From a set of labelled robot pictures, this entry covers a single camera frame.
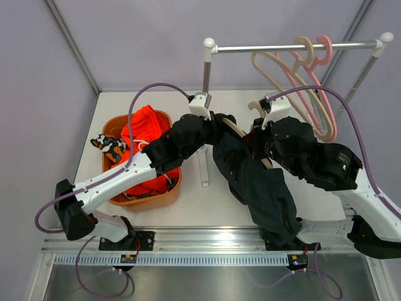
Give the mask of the beige hanger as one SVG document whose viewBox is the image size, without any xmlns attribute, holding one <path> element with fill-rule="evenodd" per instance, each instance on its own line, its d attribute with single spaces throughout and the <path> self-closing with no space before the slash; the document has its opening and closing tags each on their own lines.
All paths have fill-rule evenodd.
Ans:
<svg viewBox="0 0 401 301">
<path fill-rule="evenodd" d="M 295 58 L 293 66 L 287 65 L 280 58 L 278 53 L 272 55 L 267 52 L 251 53 L 251 63 L 253 64 L 253 67 L 279 92 L 283 92 L 284 89 L 269 73 L 264 71 L 258 65 L 256 61 L 256 57 L 258 55 L 263 56 L 277 64 L 293 88 L 307 86 L 307 82 L 298 75 L 298 70 L 301 67 L 304 68 L 312 84 L 321 86 L 319 79 L 315 75 L 315 70 L 317 66 L 327 65 L 331 61 L 333 57 L 333 46 L 331 39 L 328 36 L 320 35 L 316 38 L 316 40 L 325 47 L 326 53 L 323 58 L 315 55 L 313 44 L 309 38 L 305 36 L 299 36 L 294 42 L 306 47 L 307 56 L 302 57 L 299 53 L 290 51 L 289 53 Z M 297 91 L 296 93 L 304 105 L 304 109 L 301 109 L 300 106 L 294 102 L 292 97 L 288 95 L 287 98 L 291 106 L 297 111 L 297 113 L 305 122 L 312 126 L 316 136 L 319 139 L 324 142 L 334 142 L 337 137 L 338 130 L 335 116 L 325 91 L 317 88 L 307 89 L 306 93 L 308 94 L 309 98 L 305 98 L 300 91 Z"/>
<path fill-rule="evenodd" d="M 262 118 L 262 121 L 267 117 L 266 111 L 262 108 L 259 101 L 252 101 L 249 102 L 247 105 L 249 110 L 257 110 L 259 113 L 259 117 Z M 248 134 L 245 133 L 238 125 L 236 125 L 232 120 L 228 119 L 227 117 L 222 118 L 222 122 L 226 124 L 231 130 L 233 130 L 240 138 L 244 139 L 245 143 L 254 146 L 254 132 L 249 132 Z M 267 169 L 272 169 L 273 165 L 271 161 L 267 158 L 262 158 L 261 162 Z"/>
</svg>

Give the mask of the camouflage patterned shorts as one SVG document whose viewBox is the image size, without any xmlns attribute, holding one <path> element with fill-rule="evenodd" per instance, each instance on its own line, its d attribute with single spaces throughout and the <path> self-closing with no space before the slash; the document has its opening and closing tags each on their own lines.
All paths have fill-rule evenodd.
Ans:
<svg viewBox="0 0 401 301">
<path fill-rule="evenodd" d="M 128 149 L 127 144 L 122 139 L 108 134 L 98 134 L 96 138 L 90 139 L 90 143 L 92 146 L 101 150 L 114 164 L 122 160 Z"/>
</svg>

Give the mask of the orange shorts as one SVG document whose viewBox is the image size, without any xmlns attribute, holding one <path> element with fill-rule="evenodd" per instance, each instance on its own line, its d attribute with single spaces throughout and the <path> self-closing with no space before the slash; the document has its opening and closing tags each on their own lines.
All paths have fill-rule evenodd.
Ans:
<svg viewBox="0 0 401 301">
<path fill-rule="evenodd" d="M 146 105 L 132 115 L 131 129 L 133 142 L 129 140 L 128 124 L 123 127 L 120 133 L 121 139 L 127 144 L 128 149 L 122 160 L 112 165 L 112 167 L 116 167 L 129 159 L 131 146 L 133 146 L 135 154 L 140 152 L 148 143 L 158 139 L 164 132 L 170 129 L 170 125 L 150 105 Z M 179 170 L 174 169 L 163 176 L 133 186 L 124 193 L 130 199 L 156 196 L 166 193 L 178 178 Z"/>
</svg>

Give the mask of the dark navy shorts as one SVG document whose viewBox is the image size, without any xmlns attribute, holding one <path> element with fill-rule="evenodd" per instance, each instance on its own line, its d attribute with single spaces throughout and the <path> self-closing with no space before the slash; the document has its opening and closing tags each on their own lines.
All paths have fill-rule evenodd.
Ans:
<svg viewBox="0 0 401 301">
<path fill-rule="evenodd" d="M 261 236 L 276 247 L 294 243 L 301 229 L 282 169 L 267 169 L 249 149 L 225 133 L 213 146 L 213 160 L 232 195 L 246 205 Z"/>
</svg>

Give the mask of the pink plastic hanger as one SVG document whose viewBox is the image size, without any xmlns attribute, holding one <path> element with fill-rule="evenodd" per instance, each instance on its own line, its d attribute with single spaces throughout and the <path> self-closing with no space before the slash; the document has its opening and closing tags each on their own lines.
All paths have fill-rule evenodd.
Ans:
<svg viewBox="0 0 401 301">
<path fill-rule="evenodd" d="M 306 58 L 303 58 L 295 51 L 289 52 L 295 58 L 295 63 L 291 68 L 288 66 L 283 68 L 283 72 L 294 88 L 307 84 L 305 80 L 298 75 L 299 67 L 304 68 L 304 71 L 309 76 L 313 85 L 321 85 L 318 77 L 315 75 L 315 70 L 317 66 L 327 65 L 331 61 L 333 47 L 331 39 L 325 35 L 318 36 L 316 41 L 325 46 L 326 53 L 322 58 L 315 55 L 312 47 L 313 43 L 309 38 L 299 36 L 295 39 L 295 42 L 306 46 L 308 53 Z M 310 96 L 309 100 L 307 100 L 300 91 L 297 92 L 297 95 L 311 118 L 318 137 L 324 142 L 334 142 L 337 137 L 336 120 L 325 91 L 308 90 L 307 93 Z"/>
</svg>

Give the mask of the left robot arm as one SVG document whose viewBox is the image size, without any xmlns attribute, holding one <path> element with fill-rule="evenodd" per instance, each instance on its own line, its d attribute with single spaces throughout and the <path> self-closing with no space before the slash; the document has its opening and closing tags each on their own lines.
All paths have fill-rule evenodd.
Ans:
<svg viewBox="0 0 401 301">
<path fill-rule="evenodd" d="M 226 131 L 224 118 L 235 119 L 225 114 L 212 114 L 209 120 L 186 114 L 125 164 L 83 182 L 60 181 L 56 185 L 55 211 L 67 240 L 92 235 L 111 241 L 121 250 L 131 248 L 135 230 L 129 220 L 102 213 L 98 207 L 130 187 L 180 167 L 203 145 L 217 144 Z"/>
</svg>

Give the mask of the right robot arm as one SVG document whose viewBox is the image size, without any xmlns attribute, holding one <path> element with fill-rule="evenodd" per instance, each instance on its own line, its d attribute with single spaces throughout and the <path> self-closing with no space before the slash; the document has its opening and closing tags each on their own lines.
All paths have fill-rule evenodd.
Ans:
<svg viewBox="0 0 401 301">
<path fill-rule="evenodd" d="M 256 159 L 271 159 L 298 179 L 339 197 L 351 214 L 339 221 L 302 220 L 284 232 L 284 243 L 351 245 L 376 259 L 400 258 L 400 208 L 374 184 L 368 166 L 351 149 L 318 142 L 310 124 L 294 117 L 256 119 L 243 137 Z"/>
</svg>

